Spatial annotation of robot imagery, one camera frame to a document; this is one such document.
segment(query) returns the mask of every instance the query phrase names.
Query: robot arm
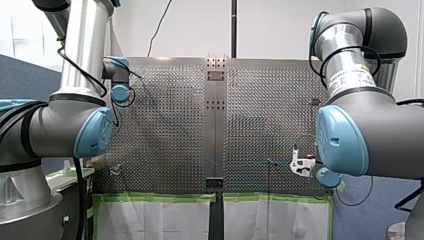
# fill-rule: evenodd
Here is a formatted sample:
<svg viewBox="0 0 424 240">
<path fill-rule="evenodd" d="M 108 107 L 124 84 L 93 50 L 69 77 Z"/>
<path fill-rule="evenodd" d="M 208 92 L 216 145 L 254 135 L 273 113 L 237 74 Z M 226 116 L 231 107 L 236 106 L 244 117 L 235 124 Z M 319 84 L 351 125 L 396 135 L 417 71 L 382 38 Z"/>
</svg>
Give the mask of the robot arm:
<svg viewBox="0 0 424 240">
<path fill-rule="evenodd" d="M 48 103 L 0 101 L 10 103 L 0 107 L 0 232 L 7 239 L 61 238 L 62 198 L 52 196 L 40 159 L 104 153 L 113 115 L 103 87 L 93 79 L 104 76 L 113 86 L 119 80 L 124 87 L 129 79 L 128 66 L 122 66 L 127 62 L 103 60 L 106 21 L 114 11 L 111 1 L 73 0 L 70 7 L 63 0 L 34 3 L 46 12 L 65 44 L 66 61 L 60 88 Z M 116 102 L 127 100 L 122 91 L 111 92 Z M 34 227 L 21 231 L 28 224 Z"/>
<path fill-rule="evenodd" d="M 392 12 L 373 8 L 325 15 L 312 35 L 313 54 L 324 66 L 330 99 L 317 116 L 318 152 L 331 171 L 421 179 L 424 162 L 424 109 L 398 106 L 376 86 L 361 49 L 368 46 L 380 58 L 405 55 L 406 31 Z M 387 76 L 384 69 L 380 76 Z"/>
</svg>

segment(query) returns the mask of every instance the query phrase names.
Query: blue joint cap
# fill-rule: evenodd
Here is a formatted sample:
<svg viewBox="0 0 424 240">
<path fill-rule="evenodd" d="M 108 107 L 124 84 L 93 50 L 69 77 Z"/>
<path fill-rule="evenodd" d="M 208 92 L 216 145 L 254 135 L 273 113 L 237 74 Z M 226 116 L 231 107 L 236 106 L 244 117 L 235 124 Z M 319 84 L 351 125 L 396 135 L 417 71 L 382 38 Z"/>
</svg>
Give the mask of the blue joint cap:
<svg viewBox="0 0 424 240">
<path fill-rule="evenodd" d="M 118 67 L 129 68 L 130 62 L 124 57 L 112 57 L 112 63 Z"/>
<path fill-rule="evenodd" d="M 113 86 L 110 96 L 114 102 L 124 103 L 130 98 L 130 91 L 126 86 L 117 84 Z"/>
<path fill-rule="evenodd" d="M 340 174 L 329 170 L 326 167 L 321 168 L 315 174 L 315 179 L 326 188 L 336 188 L 342 182 Z"/>
<path fill-rule="evenodd" d="M 364 137 L 355 121 L 342 108 L 321 108 L 316 121 L 319 155 L 331 171 L 353 176 L 364 175 L 369 157 Z"/>
<path fill-rule="evenodd" d="M 95 157 L 106 151 L 112 136 L 112 112 L 107 107 L 95 110 L 81 127 L 74 145 L 74 156 Z"/>
<path fill-rule="evenodd" d="M 10 110 L 14 107 L 27 102 L 33 102 L 33 99 L 0 99 L 0 112 Z"/>
</svg>

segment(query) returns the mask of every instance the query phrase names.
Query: metal bracket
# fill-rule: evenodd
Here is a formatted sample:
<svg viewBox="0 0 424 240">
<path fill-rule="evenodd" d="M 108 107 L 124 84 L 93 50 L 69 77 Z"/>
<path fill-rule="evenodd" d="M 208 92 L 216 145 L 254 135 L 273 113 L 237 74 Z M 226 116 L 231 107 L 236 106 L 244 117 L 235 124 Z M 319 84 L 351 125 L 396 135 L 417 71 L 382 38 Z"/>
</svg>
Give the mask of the metal bracket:
<svg viewBox="0 0 424 240">
<path fill-rule="evenodd" d="M 224 71 L 208 71 L 208 81 L 224 81 Z"/>
<path fill-rule="evenodd" d="M 222 188 L 224 186 L 223 178 L 206 178 L 207 188 Z"/>
</svg>

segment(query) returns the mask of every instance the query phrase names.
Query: black cable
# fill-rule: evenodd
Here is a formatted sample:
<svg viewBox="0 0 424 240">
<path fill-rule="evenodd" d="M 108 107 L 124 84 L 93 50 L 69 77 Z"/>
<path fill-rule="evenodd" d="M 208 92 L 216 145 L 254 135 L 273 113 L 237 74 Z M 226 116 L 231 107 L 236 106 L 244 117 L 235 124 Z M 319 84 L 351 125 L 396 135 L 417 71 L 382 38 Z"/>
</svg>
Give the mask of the black cable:
<svg viewBox="0 0 424 240">
<path fill-rule="evenodd" d="M 115 115 L 115 121 L 112 121 L 113 125 L 115 125 L 115 127 L 119 127 L 119 119 L 118 119 L 118 115 L 116 114 L 116 109 L 115 109 L 115 102 L 112 101 L 112 110 L 113 110 L 113 114 Z"/>
<path fill-rule="evenodd" d="M 0 144 L 2 143 L 3 139 L 6 137 L 6 134 L 9 132 L 9 130 L 15 126 L 17 122 L 19 122 L 22 118 L 28 116 L 29 114 L 33 114 L 34 111 L 36 111 L 40 107 L 45 107 L 48 104 L 45 102 L 38 102 L 37 104 L 34 104 L 30 108 L 21 108 L 23 110 L 14 112 L 13 116 L 10 119 L 13 119 L 11 121 L 7 121 L 0 125 Z"/>
<path fill-rule="evenodd" d="M 424 99 L 422 99 L 422 98 L 408 99 L 408 100 L 403 100 L 403 101 L 397 102 L 396 104 L 401 106 L 401 105 L 408 105 L 408 104 L 413 104 L 413 103 L 424 104 Z"/>
<path fill-rule="evenodd" d="M 166 5 L 165 8 L 165 12 L 163 12 L 163 15 L 159 21 L 158 27 L 156 28 L 156 32 L 155 34 L 153 34 L 153 37 L 150 39 L 150 45 L 149 45 L 149 51 L 147 52 L 147 57 L 150 57 L 150 52 L 152 51 L 152 45 L 153 45 L 153 40 L 155 39 L 156 35 L 159 32 L 160 29 L 160 25 L 162 24 L 163 19 L 165 18 L 166 13 L 168 12 L 169 6 L 171 5 L 172 0 L 169 0 L 168 5 Z"/>
<path fill-rule="evenodd" d="M 87 212 L 86 207 L 86 193 L 85 193 L 85 186 L 84 186 L 84 178 L 82 177 L 82 169 L 79 162 L 79 159 L 74 157 L 74 165 L 75 165 L 75 172 L 77 175 L 77 181 L 78 181 L 78 199 L 79 199 L 79 218 L 78 218 L 78 229 L 77 229 L 77 236 L 75 239 L 80 240 L 82 239 L 82 234 L 84 231 L 84 223 L 85 223 L 85 215 Z"/>
<path fill-rule="evenodd" d="M 92 75 L 90 75 L 88 72 L 86 72 L 84 69 L 82 69 L 80 66 L 78 66 L 78 64 L 76 64 L 74 61 L 72 61 L 70 58 L 68 58 L 68 56 L 66 56 L 65 53 L 63 53 L 62 51 L 65 50 L 64 47 L 61 47 L 57 50 L 57 53 L 63 58 L 65 59 L 69 64 L 71 64 L 74 68 L 78 69 L 78 71 L 81 72 L 81 74 L 87 78 L 88 80 L 91 80 L 93 82 L 95 82 L 97 85 L 99 85 L 102 89 L 103 89 L 103 94 L 100 95 L 100 97 L 104 97 L 107 94 L 107 88 L 105 87 L 105 85 L 103 85 L 99 80 L 97 80 L 95 77 L 93 77 Z"/>
<path fill-rule="evenodd" d="M 410 201 L 412 201 L 414 198 L 416 198 L 419 195 L 421 195 L 423 193 L 423 191 L 424 191 L 424 187 L 423 186 L 419 187 L 413 193 L 409 194 L 407 197 L 405 197 L 404 199 L 402 199 L 401 201 L 399 201 L 398 203 L 396 203 L 395 204 L 395 209 L 401 210 L 401 211 L 404 211 L 404 212 L 412 212 L 412 209 L 404 208 L 403 206 L 405 206 L 407 203 L 409 203 Z"/>
<path fill-rule="evenodd" d="M 357 202 L 357 203 L 354 203 L 354 204 L 352 204 L 352 203 L 346 203 L 344 200 L 342 200 L 342 198 L 340 197 L 340 195 L 339 195 L 339 191 L 336 189 L 336 196 L 337 196 L 337 198 L 339 199 L 339 201 L 343 204 L 343 205 L 345 205 L 345 206 L 348 206 L 348 207 L 356 207 L 356 206 L 359 206 L 359 205 L 361 205 L 362 203 L 364 203 L 365 201 L 367 201 L 368 200 L 368 198 L 370 197 L 370 195 L 371 195 L 371 192 L 372 192 L 372 189 L 374 188 L 374 177 L 373 176 L 370 176 L 370 178 L 371 178 L 371 182 L 370 182 L 370 190 L 368 191 L 368 193 L 367 193 L 367 195 L 364 197 L 364 199 L 362 199 L 361 201 L 359 201 L 359 202 Z"/>
<path fill-rule="evenodd" d="M 308 60 L 309 60 L 309 67 L 312 69 L 312 71 L 316 75 L 319 75 L 319 72 L 315 69 L 314 65 L 312 64 L 312 55 L 313 55 L 312 53 L 315 52 L 315 49 L 314 49 L 315 48 L 315 37 L 316 37 L 316 33 L 317 33 L 318 24 L 319 24 L 321 18 L 323 16 L 327 15 L 327 14 L 329 14 L 329 13 L 326 12 L 326 11 L 320 12 L 317 16 L 317 19 L 314 23 L 314 26 L 312 26 L 312 29 L 311 29 L 311 31 L 313 31 L 313 32 L 311 33 L 312 36 L 311 36 L 311 42 L 310 42 L 310 46 L 309 46 L 309 58 L 308 58 Z"/>
<path fill-rule="evenodd" d="M 375 70 L 372 73 L 372 75 L 374 76 L 375 74 L 378 73 L 378 71 L 380 70 L 380 67 L 381 67 L 381 57 L 380 57 L 380 54 L 378 54 L 374 49 L 369 48 L 369 47 L 366 47 L 366 46 L 347 46 L 347 47 L 342 47 L 342 48 L 339 48 L 336 51 L 332 52 L 322 62 L 322 65 L 321 65 L 321 68 L 320 68 L 320 71 L 319 71 L 319 76 L 321 78 L 321 84 L 325 88 L 327 88 L 327 84 L 325 83 L 325 77 L 326 76 L 324 76 L 324 68 L 327 65 L 328 61 L 330 61 L 330 59 L 332 57 L 334 57 L 336 54 L 339 54 L 339 53 L 344 52 L 344 51 L 349 50 L 349 49 L 356 49 L 356 48 L 361 49 L 364 52 L 365 51 L 368 51 L 368 52 L 372 53 L 375 56 L 375 58 L 377 59 L 377 67 L 375 68 Z"/>
<path fill-rule="evenodd" d="M 43 103 L 41 101 L 31 101 L 24 104 L 21 104 L 17 107 L 14 107 L 13 109 L 7 111 L 4 115 L 0 118 L 0 128 L 3 127 L 4 124 L 6 124 L 10 119 L 15 117 L 18 113 L 23 112 L 37 104 Z"/>
</svg>

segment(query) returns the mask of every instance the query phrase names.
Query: white wall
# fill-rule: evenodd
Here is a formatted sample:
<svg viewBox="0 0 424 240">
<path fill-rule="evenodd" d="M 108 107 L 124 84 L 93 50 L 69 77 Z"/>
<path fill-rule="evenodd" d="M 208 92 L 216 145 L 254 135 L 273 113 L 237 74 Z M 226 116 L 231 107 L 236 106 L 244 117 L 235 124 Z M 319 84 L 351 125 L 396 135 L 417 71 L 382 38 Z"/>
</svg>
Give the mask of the white wall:
<svg viewBox="0 0 424 240">
<path fill-rule="evenodd" d="M 113 16 L 123 55 L 146 56 L 168 0 L 127 0 Z M 318 12 L 340 12 L 340 0 L 238 1 L 238 57 L 306 59 L 309 31 Z M 151 56 L 230 55 L 230 0 L 173 1 Z"/>
<path fill-rule="evenodd" d="M 168 0 L 123 0 L 113 16 L 115 41 L 108 53 L 144 57 Z M 400 16 L 409 49 L 401 61 L 394 95 L 424 96 L 423 0 L 239 0 L 238 57 L 306 59 L 309 29 L 321 10 L 341 12 L 380 6 Z M 43 13 L 31 0 L 0 0 L 0 54 L 60 70 L 59 44 Z M 230 0 L 173 1 L 151 56 L 230 55 Z"/>
<path fill-rule="evenodd" d="M 345 9 L 345 1 L 340 0 L 238 2 L 240 58 L 307 59 L 315 16 L 323 10 L 343 12 Z"/>
<path fill-rule="evenodd" d="M 0 0 L 0 54 L 61 70 L 60 43 L 31 0 Z"/>
<path fill-rule="evenodd" d="M 145 57 L 168 0 L 127 0 L 113 15 L 122 53 Z M 230 52 L 228 0 L 176 0 L 157 35 L 151 56 L 223 57 Z"/>
</svg>

